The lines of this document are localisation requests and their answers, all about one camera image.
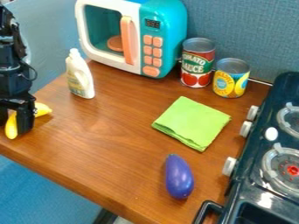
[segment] microwave keypad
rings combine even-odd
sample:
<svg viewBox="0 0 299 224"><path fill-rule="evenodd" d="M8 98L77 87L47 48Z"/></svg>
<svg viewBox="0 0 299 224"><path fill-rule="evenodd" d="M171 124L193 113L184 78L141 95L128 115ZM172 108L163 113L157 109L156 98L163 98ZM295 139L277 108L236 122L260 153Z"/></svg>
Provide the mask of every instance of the microwave keypad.
<svg viewBox="0 0 299 224"><path fill-rule="evenodd" d="M157 77L160 74L159 67L162 66L161 57L163 55L163 39L159 37L152 37L150 35L143 36L143 52L146 54L143 61L147 66L143 67L143 72L147 75Z"/></svg>
<svg viewBox="0 0 299 224"><path fill-rule="evenodd" d="M144 36L143 36L143 43L144 43L145 45L151 46L152 43L153 43L153 37L150 36L150 35L144 35Z"/></svg>
<svg viewBox="0 0 299 224"><path fill-rule="evenodd" d="M149 45L143 47L143 52L147 55L151 55L153 53L153 48Z"/></svg>
<svg viewBox="0 0 299 224"><path fill-rule="evenodd" d="M147 65L153 64L153 57L144 56L144 63L147 64Z"/></svg>

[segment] eggplant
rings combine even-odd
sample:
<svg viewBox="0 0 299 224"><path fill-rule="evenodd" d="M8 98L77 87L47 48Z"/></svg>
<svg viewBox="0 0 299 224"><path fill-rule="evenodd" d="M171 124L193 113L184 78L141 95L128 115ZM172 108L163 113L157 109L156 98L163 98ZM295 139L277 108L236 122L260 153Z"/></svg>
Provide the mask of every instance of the eggplant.
<svg viewBox="0 0 299 224"><path fill-rule="evenodd" d="M186 199L194 188L194 177L189 165L178 155L166 158L166 188L175 199Z"/></svg>

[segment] wooden countertop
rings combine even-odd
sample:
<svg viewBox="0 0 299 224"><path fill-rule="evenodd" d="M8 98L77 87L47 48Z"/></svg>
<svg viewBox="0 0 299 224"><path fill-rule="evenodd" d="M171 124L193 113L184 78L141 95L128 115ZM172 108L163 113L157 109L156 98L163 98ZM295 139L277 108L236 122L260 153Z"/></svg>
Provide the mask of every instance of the wooden countertop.
<svg viewBox="0 0 299 224"><path fill-rule="evenodd" d="M89 66L93 100L72 95L60 76L35 94L52 115L36 119L35 128L15 140L2 131L0 153L134 223L191 223L204 200L222 204L228 183L222 166L240 154L240 126L269 87L249 82L244 96L229 100L214 94L212 85L182 86L178 70L153 80L96 62ZM233 118L204 153L150 126L181 95ZM163 164L170 153L194 173L187 200L173 199L165 189Z"/></svg>

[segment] yellow banana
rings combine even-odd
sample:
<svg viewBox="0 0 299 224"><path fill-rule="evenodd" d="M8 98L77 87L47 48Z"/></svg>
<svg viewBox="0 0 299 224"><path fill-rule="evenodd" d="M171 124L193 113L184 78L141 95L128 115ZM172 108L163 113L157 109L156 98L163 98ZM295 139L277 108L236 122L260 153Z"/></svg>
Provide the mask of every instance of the yellow banana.
<svg viewBox="0 0 299 224"><path fill-rule="evenodd" d="M35 108L37 109L37 113L35 117L44 116L52 112L52 110L46 106L44 103L35 102ZM13 112L5 125L5 135L9 139L15 139L17 137L17 112Z"/></svg>
<svg viewBox="0 0 299 224"><path fill-rule="evenodd" d="M49 113L52 113L52 109L41 102L36 102L35 108L37 109L37 113L35 114L35 117L44 116Z"/></svg>

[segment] tomato sauce can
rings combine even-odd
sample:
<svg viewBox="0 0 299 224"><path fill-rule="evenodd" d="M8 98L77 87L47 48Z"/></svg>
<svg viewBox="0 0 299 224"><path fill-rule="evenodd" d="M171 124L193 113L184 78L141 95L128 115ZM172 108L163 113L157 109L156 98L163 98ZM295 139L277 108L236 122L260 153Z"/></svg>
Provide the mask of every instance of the tomato sauce can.
<svg viewBox="0 0 299 224"><path fill-rule="evenodd" d="M188 38L183 43L181 82L203 88L211 81L215 43L207 38Z"/></svg>
<svg viewBox="0 0 299 224"><path fill-rule="evenodd" d="M221 59L216 64L212 90L225 98L238 98L245 93L249 74L250 67L244 60Z"/></svg>

